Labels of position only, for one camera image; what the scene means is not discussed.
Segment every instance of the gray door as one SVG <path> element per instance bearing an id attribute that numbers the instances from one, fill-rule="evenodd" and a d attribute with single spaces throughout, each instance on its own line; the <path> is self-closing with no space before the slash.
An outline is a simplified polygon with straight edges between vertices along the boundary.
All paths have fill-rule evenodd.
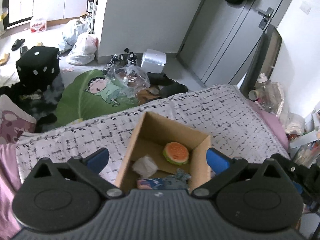
<path id="1" fill-rule="evenodd" d="M 254 46 L 262 29 L 263 15 L 255 8 L 274 9 L 282 0 L 245 0 L 230 5 L 224 0 L 205 0 L 179 54 L 180 60 L 207 86 L 228 84 Z"/>

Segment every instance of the cardboard box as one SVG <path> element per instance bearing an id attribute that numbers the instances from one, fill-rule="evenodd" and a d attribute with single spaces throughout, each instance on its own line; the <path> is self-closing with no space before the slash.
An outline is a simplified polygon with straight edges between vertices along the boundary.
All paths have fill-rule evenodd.
<path id="1" fill-rule="evenodd" d="M 169 142 L 179 142 L 187 147 L 190 152 L 187 164 L 178 166 L 165 159 L 162 152 Z M 136 188 L 140 176 L 132 170 L 132 164 L 139 158 L 149 155 L 158 166 L 158 171 L 152 178 L 175 174 L 177 168 L 181 168 L 191 175 L 188 183 L 193 190 L 211 178 L 211 169 L 206 160 L 206 152 L 210 147 L 210 135 L 154 112 L 146 112 L 132 132 L 115 185 L 126 193 Z"/>

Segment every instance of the light switch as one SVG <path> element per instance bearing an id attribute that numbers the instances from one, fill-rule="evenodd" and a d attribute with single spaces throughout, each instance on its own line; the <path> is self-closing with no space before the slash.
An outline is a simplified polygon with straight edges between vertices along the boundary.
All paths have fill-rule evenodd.
<path id="1" fill-rule="evenodd" d="M 300 9 L 305 13 L 305 14 L 309 14 L 310 10 L 311 10 L 311 6 L 303 1 L 300 5 Z"/>

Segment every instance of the door handle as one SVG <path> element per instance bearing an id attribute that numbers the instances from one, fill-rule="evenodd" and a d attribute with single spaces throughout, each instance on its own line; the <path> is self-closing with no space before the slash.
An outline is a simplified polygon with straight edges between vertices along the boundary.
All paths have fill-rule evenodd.
<path id="1" fill-rule="evenodd" d="M 256 9 L 257 12 L 261 13 L 264 16 L 263 19 L 261 20 L 260 24 L 259 24 L 259 28 L 263 30 L 266 27 L 266 25 L 267 25 L 271 15 L 273 14 L 274 10 L 271 7 L 269 7 L 267 11 L 264 11 L 264 10 L 262 10 L 260 8 L 255 8 L 255 9 Z"/>

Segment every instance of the yellow slipper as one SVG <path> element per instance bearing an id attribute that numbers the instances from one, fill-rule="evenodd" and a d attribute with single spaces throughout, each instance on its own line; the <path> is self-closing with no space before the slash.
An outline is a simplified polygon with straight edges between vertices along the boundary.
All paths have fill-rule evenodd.
<path id="1" fill-rule="evenodd" d="M 10 53 L 3 53 L 0 58 L 0 65 L 4 65 L 8 62 Z"/>

